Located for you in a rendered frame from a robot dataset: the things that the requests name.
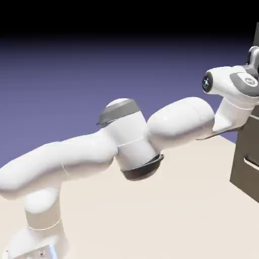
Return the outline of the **dark grey-brown cabinet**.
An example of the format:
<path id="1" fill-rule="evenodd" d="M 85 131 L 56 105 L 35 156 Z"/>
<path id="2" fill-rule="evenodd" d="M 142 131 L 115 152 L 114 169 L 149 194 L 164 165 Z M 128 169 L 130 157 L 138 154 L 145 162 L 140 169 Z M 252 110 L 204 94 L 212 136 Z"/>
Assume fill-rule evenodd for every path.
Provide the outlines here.
<path id="1" fill-rule="evenodd" d="M 259 75 L 259 20 L 246 66 Z M 259 102 L 238 132 L 230 182 L 259 203 Z"/>

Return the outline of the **dark grey-brown drawer front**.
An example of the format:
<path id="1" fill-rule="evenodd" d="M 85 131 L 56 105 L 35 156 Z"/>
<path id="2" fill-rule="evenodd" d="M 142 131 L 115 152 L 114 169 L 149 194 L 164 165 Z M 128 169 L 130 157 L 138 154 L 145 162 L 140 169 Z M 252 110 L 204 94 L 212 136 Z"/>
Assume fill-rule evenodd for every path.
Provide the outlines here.
<path id="1" fill-rule="evenodd" d="M 256 23 L 254 39 L 253 39 L 253 65 L 256 69 L 259 67 L 259 21 Z"/>
<path id="2" fill-rule="evenodd" d="M 259 171 L 244 162 L 246 155 L 259 164 L 259 117 L 254 115 L 238 133 L 230 182 L 259 203 Z"/>

